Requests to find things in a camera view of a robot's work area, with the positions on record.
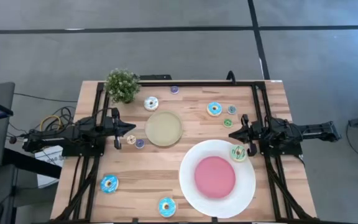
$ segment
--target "black cable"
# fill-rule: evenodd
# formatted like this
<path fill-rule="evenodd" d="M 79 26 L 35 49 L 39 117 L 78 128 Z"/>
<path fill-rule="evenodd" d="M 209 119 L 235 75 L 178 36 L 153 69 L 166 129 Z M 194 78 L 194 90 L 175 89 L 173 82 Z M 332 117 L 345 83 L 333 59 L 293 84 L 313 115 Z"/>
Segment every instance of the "black cable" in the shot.
<path fill-rule="evenodd" d="M 9 131 L 7 133 L 10 134 L 10 136 L 8 136 L 10 138 L 15 136 L 14 134 L 10 133 Z"/>
<path fill-rule="evenodd" d="M 95 114 L 92 114 L 92 116 L 90 118 L 88 118 L 86 121 L 83 121 L 83 122 L 77 122 L 77 123 L 74 123 L 75 127 L 77 129 L 79 129 L 79 125 L 82 125 L 82 124 L 86 124 L 88 121 L 92 120 L 96 115 L 98 115 L 98 113 L 100 113 L 101 111 L 104 111 L 104 110 L 111 110 L 113 108 L 104 108 L 104 109 L 101 109 L 101 110 L 98 110 L 97 112 L 95 112 Z M 55 132 L 55 133 L 51 133 L 51 134 L 33 134 L 34 136 L 54 136 L 54 135 L 57 135 L 57 134 L 60 134 L 62 132 L 64 132 L 67 128 L 68 124 L 60 131 L 58 132 Z"/>
<path fill-rule="evenodd" d="M 69 110 L 69 108 L 75 109 L 75 107 L 73 107 L 73 106 L 62 106 L 61 108 L 59 108 L 59 109 L 57 109 L 55 112 L 53 112 L 52 115 L 56 115 L 57 112 L 66 109 L 67 111 L 69 111 L 69 115 L 64 114 L 64 116 L 70 116 L 70 117 L 69 117 L 69 120 L 71 120 L 70 123 L 72 124 L 72 120 L 73 120 L 74 117 L 71 115 L 71 111 Z M 22 131 L 22 132 L 27 133 L 27 132 L 24 131 L 23 129 L 18 129 L 18 128 L 16 128 L 16 127 L 13 126 L 11 123 L 9 123 L 9 125 L 11 125 L 11 126 L 12 126 L 14 129 L 16 129 L 17 131 Z M 39 126 L 40 126 L 40 124 L 36 125 L 36 126 L 35 126 L 34 128 L 32 128 L 32 129 L 37 129 Z"/>
<path fill-rule="evenodd" d="M 75 179 L 76 179 L 76 176 L 77 176 L 77 169 L 78 169 L 78 164 L 80 164 L 80 160 L 81 160 L 81 156 L 78 156 L 77 163 L 75 164 L 73 183 L 71 184 L 70 198 L 69 198 L 68 201 L 71 201 L 71 197 L 73 196 L 74 185 L 75 185 Z"/>
<path fill-rule="evenodd" d="M 349 139 L 349 135 L 348 135 L 349 126 L 350 126 L 350 124 L 348 123 L 347 126 L 346 126 L 346 139 L 347 139 L 347 143 L 349 143 L 349 145 L 350 145 L 350 147 L 353 149 L 353 151 L 358 154 L 357 150 L 353 147 L 353 145 L 352 145 L 352 143 L 351 143 L 351 141 L 350 141 L 350 139 Z"/>
<path fill-rule="evenodd" d="M 16 131 L 22 131 L 22 132 L 24 132 L 24 133 L 27 134 L 27 131 L 24 131 L 23 129 L 18 129 L 17 127 L 13 126 L 13 124 L 11 124 L 11 122 L 9 122 L 9 125 L 10 125 L 12 128 L 14 128 Z"/>
<path fill-rule="evenodd" d="M 55 123 L 50 123 L 48 124 L 48 126 L 45 128 L 46 131 L 51 131 L 54 129 L 59 129 L 60 125 L 59 124 L 55 124 Z"/>
<path fill-rule="evenodd" d="M 74 117 L 72 116 L 71 114 L 71 111 L 68 109 L 68 108 L 73 108 L 72 106 L 64 106 L 64 107 L 61 107 L 59 110 L 57 110 L 56 112 L 54 112 L 53 115 L 55 115 L 58 111 L 60 111 L 60 116 L 59 118 L 60 119 L 64 119 L 66 120 L 67 124 L 63 124 L 63 128 L 66 128 L 69 124 L 73 124 L 73 120 L 74 120 Z M 58 121 L 57 118 L 55 118 L 51 123 L 49 123 L 47 125 L 47 127 L 45 128 L 45 131 L 51 131 L 53 130 L 53 125 L 55 125 L 55 123 Z"/>
<path fill-rule="evenodd" d="M 65 102 L 65 103 L 77 103 L 77 101 L 74 101 L 74 100 L 56 100 L 56 99 L 49 99 L 49 98 L 39 97 L 39 96 L 32 96 L 32 95 L 23 94 L 23 93 L 13 93 L 13 94 L 19 95 L 19 96 L 27 96 L 27 97 L 31 97 L 31 98 L 35 98 L 35 99 L 40 99 L 40 100 L 49 100 L 49 101 Z"/>

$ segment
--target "potted plant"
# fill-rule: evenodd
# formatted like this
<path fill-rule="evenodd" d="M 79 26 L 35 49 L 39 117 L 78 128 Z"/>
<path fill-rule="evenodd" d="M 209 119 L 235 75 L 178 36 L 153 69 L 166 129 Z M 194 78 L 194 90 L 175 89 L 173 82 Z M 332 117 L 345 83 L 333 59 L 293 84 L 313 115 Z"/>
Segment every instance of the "potted plant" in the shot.
<path fill-rule="evenodd" d="M 114 69 L 107 77 L 104 88 L 114 103 L 130 103 L 139 92 L 139 77 L 128 70 Z"/>

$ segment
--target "gray floor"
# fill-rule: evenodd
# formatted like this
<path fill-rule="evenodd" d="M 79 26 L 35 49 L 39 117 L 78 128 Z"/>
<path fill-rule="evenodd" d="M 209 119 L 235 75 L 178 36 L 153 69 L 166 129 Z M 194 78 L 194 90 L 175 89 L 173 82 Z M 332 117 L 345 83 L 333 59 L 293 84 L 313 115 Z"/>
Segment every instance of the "gray floor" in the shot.
<path fill-rule="evenodd" d="M 255 1 L 260 26 L 358 25 L 358 1 Z M 249 26 L 246 1 L 0 0 L 0 29 Z M 294 122 L 333 120 L 342 136 L 358 116 L 358 30 L 261 32 L 271 79 L 283 80 Z M 83 80 L 114 68 L 175 79 L 262 79 L 252 31 L 0 35 L 0 82 L 16 92 L 75 100 Z M 39 123 L 64 103 L 15 96 L 11 122 Z M 358 129 L 350 130 L 358 149 Z M 20 146 L 9 146 L 20 151 Z M 345 139 L 305 141 L 318 216 L 358 223 L 358 155 Z M 35 185 L 23 172 L 19 185 Z M 17 223 L 45 221 L 52 203 L 21 207 Z"/>

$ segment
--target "wooden table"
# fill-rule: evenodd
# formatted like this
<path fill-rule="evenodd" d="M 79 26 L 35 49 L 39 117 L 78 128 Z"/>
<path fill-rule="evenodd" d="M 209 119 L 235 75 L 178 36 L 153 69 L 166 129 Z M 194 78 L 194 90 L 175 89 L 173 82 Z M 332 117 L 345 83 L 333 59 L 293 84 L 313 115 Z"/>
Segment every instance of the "wooden table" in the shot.
<path fill-rule="evenodd" d="M 83 82 L 75 120 L 91 116 L 97 83 L 96 81 Z M 291 120 L 283 83 L 266 81 L 266 87 L 272 116 Z M 144 99 L 148 96 L 158 98 L 160 106 L 157 111 L 175 111 L 183 121 L 183 135 L 172 147 L 154 146 L 145 136 L 145 123 L 153 114 L 143 107 Z M 211 101 L 219 102 L 224 108 L 236 105 L 237 114 L 229 115 L 226 110 L 223 110 L 220 116 L 211 117 L 206 112 L 206 105 Z M 211 217 L 196 211 L 184 198 L 178 178 L 180 163 L 191 147 L 207 139 L 222 139 L 240 144 L 239 141 L 228 138 L 227 135 L 241 127 L 242 114 L 248 114 L 250 121 L 257 119 L 251 88 L 248 86 L 180 87 L 179 94 L 173 95 L 166 86 L 142 87 L 133 103 L 127 105 L 118 103 L 114 107 L 119 109 L 121 120 L 136 124 L 137 127 L 128 134 L 145 139 L 145 147 L 141 150 L 136 149 L 123 139 L 122 149 L 119 151 L 114 148 L 114 137 L 108 138 L 104 156 L 100 160 L 91 221 L 131 222 L 132 218 L 137 217 L 140 222 L 210 222 Z M 225 128 L 224 118 L 231 118 L 234 126 Z M 257 154 L 250 159 L 256 174 L 254 198 L 242 213 L 223 219 L 224 221 L 274 220 L 264 158 Z M 70 157 L 64 162 L 51 218 L 59 215 L 68 203 L 76 160 L 77 158 Z M 303 164 L 293 156 L 282 156 L 282 160 L 289 191 L 307 213 L 315 216 L 316 212 Z M 77 171 L 77 184 L 80 169 L 81 166 Z M 115 194 L 104 194 L 100 191 L 99 183 L 106 174 L 114 174 L 119 178 L 119 188 Z M 277 192 L 281 214 L 285 217 L 282 195 L 278 189 Z M 86 192 L 85 195 L 81 204 L 80 218 L 85 214 L 88 193 Z M 158 201 L 163 197 L 173 198 L 178 205 L 176 214 L 169 219 L 162 218 L 158 214 Z"/>

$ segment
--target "donut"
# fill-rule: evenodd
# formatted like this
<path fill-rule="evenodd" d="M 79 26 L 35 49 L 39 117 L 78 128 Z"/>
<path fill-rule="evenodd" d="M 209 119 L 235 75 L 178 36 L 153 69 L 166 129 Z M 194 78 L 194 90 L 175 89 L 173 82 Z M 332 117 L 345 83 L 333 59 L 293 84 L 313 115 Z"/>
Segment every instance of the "donut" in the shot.
<path fill-rule="evenodd" d="M 136 142 L 136 137 L 135 136 L 130 135 L 130 136 L 127 137 L 127 143 L 128 144 L 135 144 L 135 142 Z"/>
<path fill-rule="evenodd" d="M 236 114 L 236 112 L 237 112 L 236 106 L 230 105 L 229 107 L 227 107 L 227 112 L 228 112 L 229 114 L 231 114 L 231 115 Z"/>
<path fill-rule="evenodd" d="M 137 149 L 143 149 L 143 147 L 144 147 L 144 140 L 143 140 L 143 139 L 138 139 L 138 140 L 136 140 L 135 147 L 136 147 Z"/>
<path fill-rule="evenodd" d="M 177 205 L 172 200 L 172 198 L 165 197 L 160 200 L 160 203 L 158 203 L 158 211 L 160 212 L 160 215 L 164 218 L 169 218 L 173 214 L 175 214 L 175 211 L 177 210 Z"/>
<path fill-rule="evenodd" d="M 179 93 L 179 87 L 178 86 L 171 86 L 171 93 L 172 94 Z"/>
<path fill-rule="evenodd" d="M 243 146 L 240 145 L 233 145 L 233 147 L 230 150 L 230 157 L 232 160 L 236 162 L 242 162 L 244 161 L 248 156 L 248 152 L 246 149 L 244 149 Z"/>
<path fill-rule="evenodd" d="M 231 127 L 233 127 L 233 122 L 232 122 L 230 119 L 226 118 L 226 119 L 223 121 L 223 126 L 225 126 L 225 127 L 227 127 L 227 128 L 231 128 Z"/>
<path fill-rule="evenodd" d="M 222 106 L 217 102 L 212 102 L 206 107 L 206 111 L 211 116 L 219 116 L 222 113 Z"/>
<path fill-rule="evenodd" d="M 100 189 L 104 193 L 114 193 L 118 188 L 118 178 L 115 175 L 107 175 L 100 182 Z"/>
<path fill-rule="evenodd" d="M 158 108 L 158 99 L 154 96 L 147 97 L 144 100 L 144 108 L 148 111 L 155 111 Z"/>

